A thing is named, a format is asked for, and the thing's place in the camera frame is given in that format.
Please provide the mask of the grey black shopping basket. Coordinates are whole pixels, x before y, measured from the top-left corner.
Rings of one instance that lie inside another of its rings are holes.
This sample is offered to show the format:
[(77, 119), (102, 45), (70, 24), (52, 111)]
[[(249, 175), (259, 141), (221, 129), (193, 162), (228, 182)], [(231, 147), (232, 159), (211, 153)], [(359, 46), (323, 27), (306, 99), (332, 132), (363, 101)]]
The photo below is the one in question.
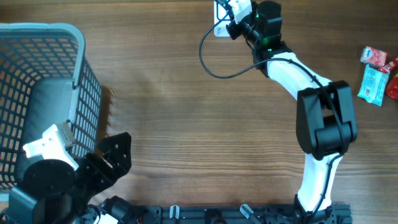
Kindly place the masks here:
[(23, 146), (67, 122), (74, 159), (95, 150), (102, 90), (83, 33), (66, 23), (1, 24), (1, 201), (29, 166)]

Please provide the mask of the red Kleenex tissue pack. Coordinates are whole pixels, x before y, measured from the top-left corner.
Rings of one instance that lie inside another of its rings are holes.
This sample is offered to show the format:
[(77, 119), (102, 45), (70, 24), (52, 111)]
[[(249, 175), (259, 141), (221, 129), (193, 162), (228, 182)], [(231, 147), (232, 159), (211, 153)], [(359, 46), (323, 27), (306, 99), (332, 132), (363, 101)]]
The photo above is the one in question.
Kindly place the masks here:
[(367, 46), (363, 50), (360, 61), (375, 67), (382, 67), (386, 63), (386, 58), (386, 52)]

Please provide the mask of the white wipes packet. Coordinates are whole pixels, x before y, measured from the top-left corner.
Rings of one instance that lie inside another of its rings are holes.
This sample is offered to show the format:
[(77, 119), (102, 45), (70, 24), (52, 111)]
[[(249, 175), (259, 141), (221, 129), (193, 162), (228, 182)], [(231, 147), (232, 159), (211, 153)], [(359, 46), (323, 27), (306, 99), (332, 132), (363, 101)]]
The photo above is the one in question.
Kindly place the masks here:
[(357, 94), (368, 103), (382, 106), (384, 90), (387, 85), (389, 75), (376, 70), (369, 65), (365, 66), (361, 87)]

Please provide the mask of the red sauce bottle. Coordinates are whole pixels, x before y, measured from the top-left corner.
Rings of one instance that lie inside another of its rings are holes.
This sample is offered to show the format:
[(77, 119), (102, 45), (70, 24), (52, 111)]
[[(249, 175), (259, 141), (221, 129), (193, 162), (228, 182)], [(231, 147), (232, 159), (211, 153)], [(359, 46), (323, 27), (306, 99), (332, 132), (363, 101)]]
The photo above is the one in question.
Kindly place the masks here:
[(398, 74), (395, 74), (386, 86), (386, 95), (392, 99), (398, 100)]

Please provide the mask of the green 3M gloves package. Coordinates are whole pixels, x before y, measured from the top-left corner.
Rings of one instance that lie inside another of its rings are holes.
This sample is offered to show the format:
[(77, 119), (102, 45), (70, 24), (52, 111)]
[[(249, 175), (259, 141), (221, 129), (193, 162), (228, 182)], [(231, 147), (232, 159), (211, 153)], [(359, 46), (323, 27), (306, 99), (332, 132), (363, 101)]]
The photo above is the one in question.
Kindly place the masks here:
[(218, 4), (222, 5), (223, 7), (226, 7), (230, 0), (216, 0)]

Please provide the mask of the red sauce sachet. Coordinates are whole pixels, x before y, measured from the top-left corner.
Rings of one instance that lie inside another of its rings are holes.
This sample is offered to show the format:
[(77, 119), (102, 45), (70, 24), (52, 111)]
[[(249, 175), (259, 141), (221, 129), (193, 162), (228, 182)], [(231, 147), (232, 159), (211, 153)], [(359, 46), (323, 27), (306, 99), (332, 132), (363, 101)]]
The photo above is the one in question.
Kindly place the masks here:
[(395, 68), (397, 68), (398, 57), (391, 60), (389, 63), (386, 63), (384, 66), (379, 68), (379, 71), (382, 73), (391, 73)]

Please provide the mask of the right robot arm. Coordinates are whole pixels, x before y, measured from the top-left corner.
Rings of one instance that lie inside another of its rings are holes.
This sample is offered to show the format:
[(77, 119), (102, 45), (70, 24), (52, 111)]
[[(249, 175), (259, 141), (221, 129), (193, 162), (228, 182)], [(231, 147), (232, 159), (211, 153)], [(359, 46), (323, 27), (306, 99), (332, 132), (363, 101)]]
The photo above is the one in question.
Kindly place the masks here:
[(349, 205), (334, 204), (333, 179), (358, 129), (349, 85), (332, 82), (301, 63), (282, 40), (281, 5), (274, 1), (218, 1), (232, 39), (245, 38), (254, 68), (281, 84), (297, 101), (296, 136), (305, 153), (303, 180), (292, 205), (270, 205), (254, 223), (352, 223)]

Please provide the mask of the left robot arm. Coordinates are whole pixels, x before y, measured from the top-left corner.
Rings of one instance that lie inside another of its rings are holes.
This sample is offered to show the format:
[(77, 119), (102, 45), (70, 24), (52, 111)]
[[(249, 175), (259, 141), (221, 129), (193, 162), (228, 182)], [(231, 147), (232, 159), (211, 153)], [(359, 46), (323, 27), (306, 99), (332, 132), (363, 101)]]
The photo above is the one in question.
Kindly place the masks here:
[(89, 202), (129, 172), (131, 141), (127, 132), (100, 140), (103, 156), (87, 153), (77, 169), (58, 159), (33, 163), (10, 191), (1, 223), (99, 223), (103, 212)]

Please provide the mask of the white barcode scanner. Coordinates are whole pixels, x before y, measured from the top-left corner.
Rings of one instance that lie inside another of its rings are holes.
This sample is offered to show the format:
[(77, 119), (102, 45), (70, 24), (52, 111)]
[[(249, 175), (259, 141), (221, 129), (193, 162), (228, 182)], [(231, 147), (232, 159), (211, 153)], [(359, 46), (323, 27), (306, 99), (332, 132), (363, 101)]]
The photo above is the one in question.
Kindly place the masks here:
[(218, 2), (214, 1), (213, 4), (213, 17), (214, 24), (218, 25), (213, 29), (215, 37), (229, 37), (226, 26), (231, 22), (226, 9)]

